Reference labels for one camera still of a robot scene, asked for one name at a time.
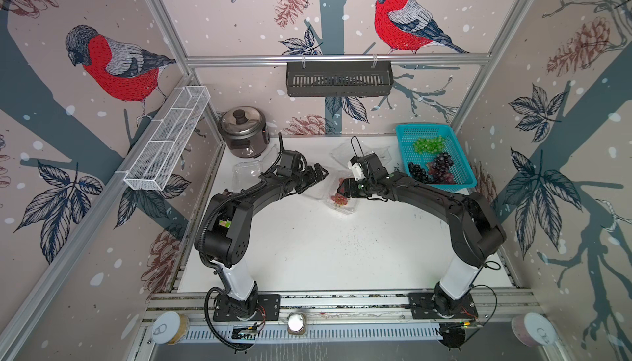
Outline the red grape bunch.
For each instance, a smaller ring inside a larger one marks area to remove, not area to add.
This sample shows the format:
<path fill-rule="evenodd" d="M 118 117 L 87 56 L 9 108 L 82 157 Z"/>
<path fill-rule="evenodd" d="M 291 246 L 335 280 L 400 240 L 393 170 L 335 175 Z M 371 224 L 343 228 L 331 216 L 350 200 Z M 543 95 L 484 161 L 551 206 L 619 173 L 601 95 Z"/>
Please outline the red grape bunch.
<path fill-rule="evenodd" d="M 349 203 L 349 199 L 338 191 L 338 189 L 340 188 L 340 186 L 342 186 L 343 183 L 344 183 L 344 178 L 339 178 L 338 185 L 334 187 L 332 195 L 330 196 L 331 202 L 336 207 L 344 207 L 344 206 L 347 206 Z"/>

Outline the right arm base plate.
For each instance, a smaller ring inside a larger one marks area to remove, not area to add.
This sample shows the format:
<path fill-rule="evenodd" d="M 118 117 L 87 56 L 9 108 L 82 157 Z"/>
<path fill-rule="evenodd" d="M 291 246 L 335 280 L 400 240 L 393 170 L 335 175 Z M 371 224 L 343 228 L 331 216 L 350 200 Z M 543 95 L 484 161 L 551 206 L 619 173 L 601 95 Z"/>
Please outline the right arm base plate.
<path fill-rule="evenodd" d="M 409 293 L 407 309 L 411 311 L 412 318 L 415 320 L 474 320 L 478 318 L 476 305 L 469 293 L 458 300 L 451 299 L 443 293 Z"/>

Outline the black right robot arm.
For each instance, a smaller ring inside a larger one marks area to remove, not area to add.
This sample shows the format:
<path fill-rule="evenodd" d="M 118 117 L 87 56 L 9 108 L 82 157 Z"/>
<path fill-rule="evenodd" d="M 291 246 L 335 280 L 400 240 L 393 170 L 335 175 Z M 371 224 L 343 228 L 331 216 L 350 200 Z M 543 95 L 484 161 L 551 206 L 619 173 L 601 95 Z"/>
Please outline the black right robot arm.
<path fill-rule="evenodd" d="M 450 193 L 399 171 L 389 173 L 375 154 L 352 158 L 350 169 L 353 176 L 342 180 L 338 194 L 415 206 L 449 226 L 454 256 L 434 288 L 432 302 L 440 316 L 454 316 L 469 302 L 474 281 L 488 258 L 506 240 L 506 232 L 489 202 L 480 193 Z"/>

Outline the teal plastic basket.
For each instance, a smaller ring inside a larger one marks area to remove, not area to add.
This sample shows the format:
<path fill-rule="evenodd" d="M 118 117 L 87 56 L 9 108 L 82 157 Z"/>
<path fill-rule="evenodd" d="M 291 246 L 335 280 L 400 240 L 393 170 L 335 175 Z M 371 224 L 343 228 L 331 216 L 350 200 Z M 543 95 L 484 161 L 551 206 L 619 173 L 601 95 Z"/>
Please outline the teal plastic basket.
<path fill-rule="evenodd" d="M 475 175 L 467 162 L 466 156 L 459 145 L 458 139 L 452 128 L 448 125 L 432 123 L 409 123 L 396 126 L 398 147 L 403 160 L 403 171 L 410 176 L 408 162 L 421 165 L 428 173 L 428 163 L 439 154 L 418 154 L 413 149 L 413 142 L 418 138 L 444 137 L 445 149 L 454 161 L 451 173 L 454 175 L 454 184 L 426 184 L 447 192 L 458 192 L 466 188 L 474 188 L 477 185 Z"/>

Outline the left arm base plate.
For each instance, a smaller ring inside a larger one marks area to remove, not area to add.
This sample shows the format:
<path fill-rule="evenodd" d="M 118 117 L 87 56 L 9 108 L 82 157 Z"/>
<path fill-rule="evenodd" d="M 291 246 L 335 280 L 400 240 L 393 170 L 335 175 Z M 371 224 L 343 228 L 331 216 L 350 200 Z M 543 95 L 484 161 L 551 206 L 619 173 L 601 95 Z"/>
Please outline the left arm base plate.
<path fill-rule="evenodd" d="M 281 311 L 281 296 L 252 295 L 240 301 L 227 295 L 218 295 L 210 311 L 214 322 L 275 322 Z"/>

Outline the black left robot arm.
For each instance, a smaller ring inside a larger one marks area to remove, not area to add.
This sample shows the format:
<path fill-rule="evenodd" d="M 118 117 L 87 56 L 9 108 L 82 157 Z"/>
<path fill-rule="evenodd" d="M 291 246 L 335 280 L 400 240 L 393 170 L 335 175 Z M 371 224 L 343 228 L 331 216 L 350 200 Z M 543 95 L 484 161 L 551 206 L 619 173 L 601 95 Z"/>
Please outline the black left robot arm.
<path fill-rule="evenodd" d="M 300 195 L 321 183 L 329 172 L 319 163 L 310 165 L 299 151 L 287 150 L 279 140 L 276 159 L 250 188 L 213 196 L 200 224 L 194 249 L 205 267 L 218 275 L 221 313 L 247 320 L 260 312 L 258 285 L 241 261 L 250 244 L 253 218 L 263 208 L 288 196 Z"/>

